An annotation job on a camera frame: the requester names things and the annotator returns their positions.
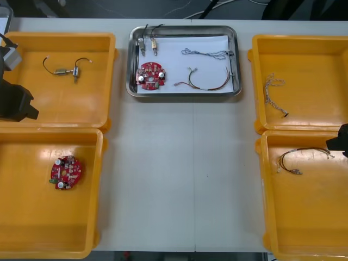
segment capacitor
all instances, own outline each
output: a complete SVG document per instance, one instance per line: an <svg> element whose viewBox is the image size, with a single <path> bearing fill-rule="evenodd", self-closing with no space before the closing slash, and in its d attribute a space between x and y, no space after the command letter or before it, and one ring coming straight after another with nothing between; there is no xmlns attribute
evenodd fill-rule
<svg viewBox="0 0 348 261"><path fill-rule="evenodd" d="M58 182L57 187L58 189L62 189L64 187L64 182Z"/></svg>

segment floor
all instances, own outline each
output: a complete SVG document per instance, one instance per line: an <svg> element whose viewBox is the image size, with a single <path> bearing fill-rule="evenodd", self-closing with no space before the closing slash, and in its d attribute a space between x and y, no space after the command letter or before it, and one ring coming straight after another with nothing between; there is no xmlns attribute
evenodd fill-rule
<svg viewBox="0 0 348 261"><path fill-rule="evenodd" d="M54 13L42 3L34 0L45 14ZM210 0L60 0L71 18L171 18L183 19L203 11ZM220 0L226 3L212 10L206 19L217 20L260 20L269 0ZM328 7L334 0L328 0ZM291 20L309 20L313 0L305 0Z"/></svg>
<svg viewBox="0 0 348 261"><path fill-rule="evenodd" d="M273 256L262 253L157 253L131 252L129 261L271 261ZM3 261L29 261L29 259L3 259ZM30 261L49 259L30 259ZM83 261L126 261L123 252L93 251Z"/></svg>

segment wire terminal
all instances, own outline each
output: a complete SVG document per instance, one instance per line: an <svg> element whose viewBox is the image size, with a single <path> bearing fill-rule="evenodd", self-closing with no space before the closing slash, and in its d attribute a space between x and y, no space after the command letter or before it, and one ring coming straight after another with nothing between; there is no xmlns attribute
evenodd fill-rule
<svg viewBox="0 0 348 261"><path fill-rule="evenodd" d="M152 45L154 56L157 56L157 43L155 38L151 39L151 45Z"/></svg>
<svg viewBox="0 0 348 261"><path fill-rule="evenodd" d="M145 44L143 38L139 38L139 49L141 51L142 56L145 57Z"/></svg>

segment white table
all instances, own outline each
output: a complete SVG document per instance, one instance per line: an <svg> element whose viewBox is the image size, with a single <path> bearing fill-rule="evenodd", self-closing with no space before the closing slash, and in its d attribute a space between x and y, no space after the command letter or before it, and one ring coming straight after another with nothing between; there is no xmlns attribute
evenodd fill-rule
<svg viewBox="0 0 348 261"><path fill-rule="evenodd" d="M127 94L131 30L145 24L226 25L237 31L236 98ZM247 51L255 34L348 35L347 22L20 18L12 30L112 32L115 64L97 250L264 252L255 107Z"/></svg>

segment metal tray rim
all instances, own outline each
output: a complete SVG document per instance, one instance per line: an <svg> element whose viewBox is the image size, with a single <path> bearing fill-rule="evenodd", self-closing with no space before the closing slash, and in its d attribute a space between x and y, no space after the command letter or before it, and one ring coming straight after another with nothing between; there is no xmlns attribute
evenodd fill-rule
<svg viewBox="0 0 348 261"><path fill-rule="evenodd" d="M232 58L231 58L231 72L234 74L232 79L233 79L233 84L236 86L238 85L238 88L236 91L233 92L227 92L227 93L222 93L222 94L138 94L137 92L134 92L131 90L131 77L134 77L135 74L133 74L133 71L135 68L137 68L138 65L138 57L139 57L139 48L138 48L138 40L134 37L134 34L139 30L139 29L144 29L145 26L139 26L134 28L129 36L129 44L128 44L128 59L127 59L127 73L126 73L126 90L127 92L132 95L133 97L156 97L156 96L165 96L165 97L202 97L202 96L216 96L216 97L221 97L221 96L236 96L240 94L241 89L242 89L242 84L241 84L241 73L240 73L240 64L239 64L239 51L238 51L238 42L237 42L237 33L236 31L229 27L229 26L162 26L158 29L158 31L163 32L164 30L188 30L189 32L187 34L164 34L164 33L157 33L158 37L168 37L170 35L178 36L182 35L184 36L216 36L216 35L228 35L226 31L230 31L232 35L232 39L229 39L229 45L233 44L234 50L234 56L235 57L235 71L233 70L233 65L232 65ZM147 27L146 32L145 32L145 37L147 37L149 34L150 30L152 30L154 27L150 26ZM202 31L202 30L220 30L224 31L225 33L215 33L215 34L193 34L192 31Z"/></svg>

